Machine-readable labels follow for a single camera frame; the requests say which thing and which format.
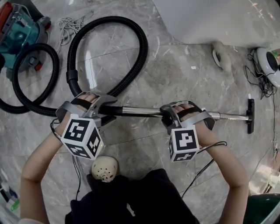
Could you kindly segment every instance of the white cube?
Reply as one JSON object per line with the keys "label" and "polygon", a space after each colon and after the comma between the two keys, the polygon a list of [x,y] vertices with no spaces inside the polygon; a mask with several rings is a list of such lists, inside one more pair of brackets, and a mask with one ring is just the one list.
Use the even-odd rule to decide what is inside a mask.
{"label": "white cube", "polygon": [[92,160],[104,145],[94,120],[79,118],[77,114],[71,114],[61,142],[72,155]]}
{"label": "white cube", "polygon": [[168,149],[172,162],[192,160],[200,150],[195,125],[172,129]]}

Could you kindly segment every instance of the person's left arm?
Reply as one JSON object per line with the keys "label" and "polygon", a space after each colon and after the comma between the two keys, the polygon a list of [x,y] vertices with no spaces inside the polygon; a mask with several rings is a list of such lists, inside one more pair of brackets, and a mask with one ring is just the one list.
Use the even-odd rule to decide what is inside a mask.
{"label": "person's left arm", "polygon": [[[93,94],[85,94],[79,98],[93,103],[96,96]],[[85,110],[85,108],[79,105],[77,107]],[[56,128],[56,132],[59,135],[63,134],[69,118],[70,115],[67,114]],[[21,173],[20,219],[28,218],[44,224],[49,223],[41,189],[41,181],[46,174],[51,160],[61,146],[61,141],[59,141],[53,133],[50,133],[26,161]]]}

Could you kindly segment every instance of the tile floor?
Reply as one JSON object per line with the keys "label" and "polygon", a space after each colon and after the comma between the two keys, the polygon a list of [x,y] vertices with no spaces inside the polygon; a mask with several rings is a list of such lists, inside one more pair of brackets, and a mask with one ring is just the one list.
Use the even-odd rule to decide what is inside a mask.
{"label": "tile floor", "polygon": [[[227,74],[216,66],[209,45],[185,45],[176,41],[167,31],[151,0],[37,0],[35,5],[53,26],[49,43],[58,45],[57,19],[79,18],[93,11],[87,21],[107,15],[119,15],[138,23],[149,42],[149,55],[142,72],[118,97],[119,104],[142,107],[160,107],[163,104],[191,99],[210,111],[244,114],[249,95],[255,99],[255,131],[247,134],[247,125],[239,121],[218,121],[214,131],[221,140],[228,142],[234,154],[240,158],[248,175],[250,186],[257,193],[263,182],[254,176],[260,165],[270,162],[270,146],[273,139],[273,98],[260,100],[259,89],[251,86],[243,72],[243,66],[252,65],[246,59],[248,50],[227,47],[233,62],[233,74]],[[76,68],[80,85],[90,90],[85,64],[91,63],[96,90],[107,92],[129,71],[136,60],[139,44],[135,34],[126,26],[107,24],[97,27],[80,44]],[[72,94],[66,83],[66,62],[69,44],[59,53],[61,72],[54,92],[43,103],[58,107]],[[48,56],[43,68],[21,75],[24,93],[34,99],[40,95],[50,78],[52,65]],[[20,105],[11,82],[0,76],[0,95],[6,102]],[[280,94],[275,95],[276,124],[280,121]],[[32,112],[12,115],[0,111],[0,167],[7,174],[10,186],[18,192],[21,169],[32,151],[49,134],[52,118]],[[207,153],[201,153],[187,163],[171,163],[167,150],[168,135],[156,118],[118,118],[103,134],[106,148],[104,155],[119,161],[122,174],[132,178],[144,177],[150,170],[165,168],[179,192],[184,191],[196,173],[210,161]],[[80,159],[84,176],[89,173],[91,162]],[[44,200],[52,223],[64,222],[70,211],[70,201],[75,198],[78,186],[71,154],[61,148],[54,157],[42,183]],[[81,199],[89,187],[82,180]],[[228,186],[217,165],[212,164],[186,193],[184,201],[201,223],[214,223],[221,215]]]}

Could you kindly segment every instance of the shoe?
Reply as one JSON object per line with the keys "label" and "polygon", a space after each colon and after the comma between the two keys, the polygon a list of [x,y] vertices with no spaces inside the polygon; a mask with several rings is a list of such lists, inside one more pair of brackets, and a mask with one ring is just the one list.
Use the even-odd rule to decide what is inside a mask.
{"label": "shoe", "polygon": [[98,157],[91,166],[93,178],[107,183],[115,178],[117,170],[117,160],[109,156]]}

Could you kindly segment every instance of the black corrugated hose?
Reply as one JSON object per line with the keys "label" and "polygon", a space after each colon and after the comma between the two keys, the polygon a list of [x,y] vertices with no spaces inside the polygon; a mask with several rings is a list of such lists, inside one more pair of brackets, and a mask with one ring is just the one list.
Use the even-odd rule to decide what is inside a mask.
{"label": "black corrugated hose", "polygon": [[68,58],[67,58],[67,73],[66,79],[67,83],[69,84],[70,90],[74,96],[77,96],[82,92],[80,86],[78,84],[78,71],[76,70],[76,54],[77,48],[81,41],[81,39],[94,27],[108,22],[117,22],[122,23],[134,30],[138,39],[139,39],[139,54],[137,60],[128,74],[107,94],[112,96],[118,96],[132,81],[135,77],[139,74],[142,67],[145,64],[147,55],[148,55],[148,41],[146,35],[142,28],[135,23],[134,21],[124,18],[121,16],[107,16],[102,17],[100,19],[94,20],[87,25],[85,25],[73,38],[69,51],[68,51]]}
{"label": "black corrugated hose", "polygon": [[[78,45],[81,41],[81,39],[85,36],[86,33],[88,33],[91,29],[94,27],[108,22],[118,22],[125,24],[132,28],[134,32],[136,33],[138,39],[139,39],[139,55],[138,58],[131,68],[131,70],[128,72],[128,74],[107,94],[112,96],[118,96],[132,81],[135,79],[135,77],[138,75],[138,73],[141,71],[147,55],[148,55],[148,41],[145,36],[144,31],[141,29],[141,27],[133,22],[130,19],[120,17],[120,16],[108,16],[108,17],[102,17],[100,19],[94,20],[90,23],[88,23],[86,26],[84,26],[73,38],[69,52],[68,52],[68,58],[67,58],[67,73],[66,73],[66,79],[67,83],[69,84],[69,87],[73,93],[74,96],[77,96],[79,93],[82,92],[82,90],[79,87],[78,84],[78,71],[76,70],[76,53]],[[18,82],[18,69],[23,61],[23,59],[32,51],[45,51],[47,52],[51,58],[52,58],[52,75],[49,81],[49,84],[47,85],[46,89],[43,91],[43,93],[35,99],[33,102],[29,100],[22,92],[19,82]],[[52,92],[53,88],[55,87],[55,84],[58,79],[60,70],[59,65],[59,58],[56,53],[56,51],[47,44],[33,44],[31,45],[27,50],[21,52],[19,56],[17,57],[14,68],[13,68],[13,74],[12,74],[12,83],[14,92],[19,99],[19,101],[23,104],[23,106],[11,106],[4,101],[0,99],[0,108],[8,113],[13,114],[22,114],[26,113],[28,111],[33,111],[35,113],[45,115],[45,116],[56,116],[56,108],[47,108],[40,106],[41,103],[43,103],[48,95]]]}
{"label": "black corrugated hose", "polygon": [[[40,50],[47,52],[52,59],[52,75],[51,75],[50,81],[49,81],[47,87],[45,88],[45,90],[43,91],[43,93],[32,102],[23,94],[23,92],[20,88],[20,85],[18,82],[18,69],[19,69],[22,61],[24,60],[24,58],[30,52],[40,51]],[[3,100],[0,99],[0,108],[6,112],[12,113],[12,114],[23,114],[23,113],[26,113],[31,110],[31,111],[41,114],[41,115],[55,117],[56,108],[47,108],[47,107],[40,106],[40,104],[43,103],[47,99],[49,94],[54,89],[57,79],[58,79],[59,72],[60,72],[59,58],[58,58],[56,51],[51,46],[49,46],[47,44],[43,44],[43,43],[33,44],[33,45],[29,46],[28,49],[26,49],[25,51],[21,52],[18,55],[18,57],[14,63],[13,73],[12,73],[13,89],[14,89],[14,92],[15,92],[17,98],[23,104],[23,106],[12,106],[12,105],[5,103]]]}

